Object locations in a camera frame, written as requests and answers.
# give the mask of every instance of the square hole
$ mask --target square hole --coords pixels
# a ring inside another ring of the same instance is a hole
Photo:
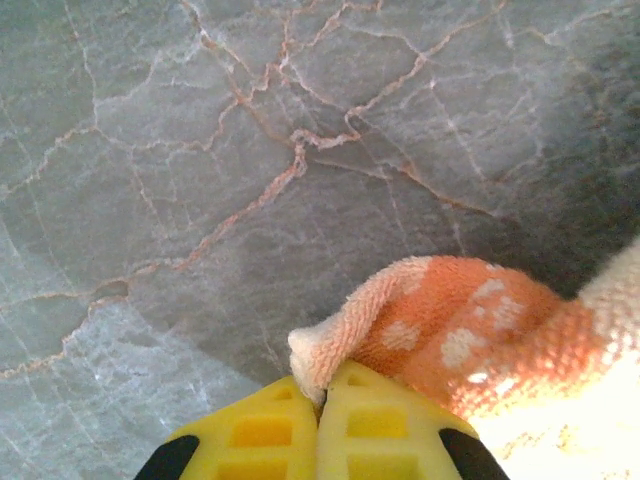
[[[349,375],[349,378],[347,378],[347,385],[349,385],[350,387],[367,387],[368,386],[367,382],[362,380],[357,375]]]
[[[414,455],[349,455],[349,480],[423,480]]]
[[[286,460],[223,463],[213,480],[286,480]]]
[[[233,428],[231,447],[275,447],[291,445],[293,424],[287,417],[245,417]]]
[[[291,400],[293,398],[293,393],[291,393],[291,390],[288,388],[285,388],[284,390],[280,390],[275,397],[273,397],[274,400]]]
[[[395,407],[359,409],[349,414],[348,437],[405,438],[407,414]]]

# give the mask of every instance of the marble surface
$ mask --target marble surface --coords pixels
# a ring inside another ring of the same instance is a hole
[[[132,478],[408,255],[639,228],[636,1],[3,0],[0,477]]]

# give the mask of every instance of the yellow plastic part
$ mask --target yellow plastic part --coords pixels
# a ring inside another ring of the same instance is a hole
[[[317,440],[317,480],[459,480],[438,436],[478,434],[424,396],[348,361],[327,393]]]
[[[285,377],[175,431],[200,440],[180,480],[313,480],[317,418]]]
[[[180,480],[460,480],[439,437],[446,428],[478,439],[424,396],[347,361],[329,386],[319,425],[288,376],[167,442],[185,435],[200,441]]]

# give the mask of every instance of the gray marble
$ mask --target gray marble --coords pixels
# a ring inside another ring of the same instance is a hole
[[[132,478],[408,255],[640,227],[640,6],[0,3],[0,477]]]

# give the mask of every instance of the orange towel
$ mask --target orange towel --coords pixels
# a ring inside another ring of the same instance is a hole
[[[408,258],[289,346],[315,403],[355,359],[469,421],[515,478],[567,458],[576,478],[640,474],[640,237],[571,301],[479,259]]]

